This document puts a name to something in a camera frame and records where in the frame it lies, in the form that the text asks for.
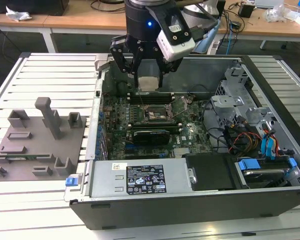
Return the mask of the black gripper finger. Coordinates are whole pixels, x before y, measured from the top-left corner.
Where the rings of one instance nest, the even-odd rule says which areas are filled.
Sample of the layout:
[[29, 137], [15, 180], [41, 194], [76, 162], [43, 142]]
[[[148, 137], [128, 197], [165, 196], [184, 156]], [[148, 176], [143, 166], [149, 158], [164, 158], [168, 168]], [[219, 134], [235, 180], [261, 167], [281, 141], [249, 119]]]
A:
[[158, 46], [153, 47], [153, 56], [159, 68], [160, 73], [159, 73], [158, 87], [161, 88], [163, 86], [164, 75], [170, 72], [173, 73], [176, 72], [183, 58], [174, 60], [172, 62], [167, 62], [164, 59], [164, 56]]
[[[132, 53], [131, 61], [125, 59], [123, 54], [124, 47]], [[143, 59], [142, 42], [129, 34], [114, 37], [111, 39], [110, 53], [122, 73], [133, 75], [134, 86], [138, 88], [138, 69]]]

